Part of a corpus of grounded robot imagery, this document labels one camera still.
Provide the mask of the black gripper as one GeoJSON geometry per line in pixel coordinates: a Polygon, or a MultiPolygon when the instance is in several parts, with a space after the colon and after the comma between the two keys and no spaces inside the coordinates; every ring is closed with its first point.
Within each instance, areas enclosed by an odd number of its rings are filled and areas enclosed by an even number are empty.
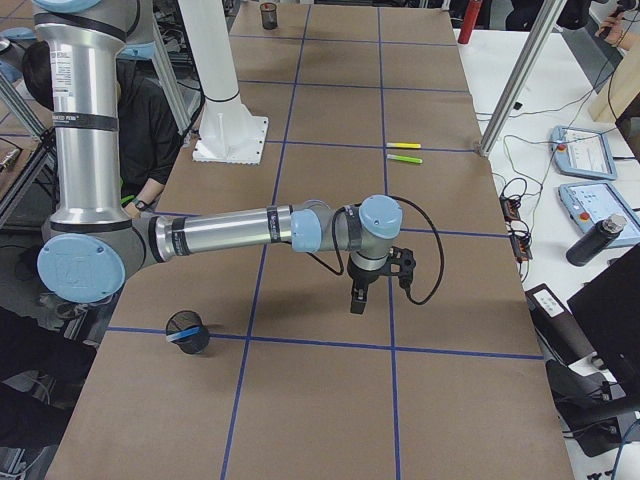
{"type": "Polygon", "coordinates": [[[413,251],[391,246],[381,258],[368,258],[360,251],[349,255],[347,273],[352,279],[350,312],[363,314],[367,305],[368,288],[380,276],[397,277],[400,287],[410,291],[413,283],[415,259],[413,251]]]}

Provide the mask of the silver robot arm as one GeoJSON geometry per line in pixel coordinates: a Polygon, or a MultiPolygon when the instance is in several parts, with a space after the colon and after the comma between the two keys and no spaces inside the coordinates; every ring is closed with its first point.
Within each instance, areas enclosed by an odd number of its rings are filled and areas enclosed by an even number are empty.
{"type": "Polygon", "coordinates": [[[38,258],[48,289],[76,303],[116,293],[139,270],[176,256],[287,243],[297,252],[347,251],[351,306],[362,313],[371,283],[413,280],[411,251],[395,246],[403,212],[373,195],[337,210],[321,201],[213,216],[134,219],[120,201],[116,59],[152,40],[147,1],[38,1],[34,21],[50,48],[60,203],[38,258]]]}

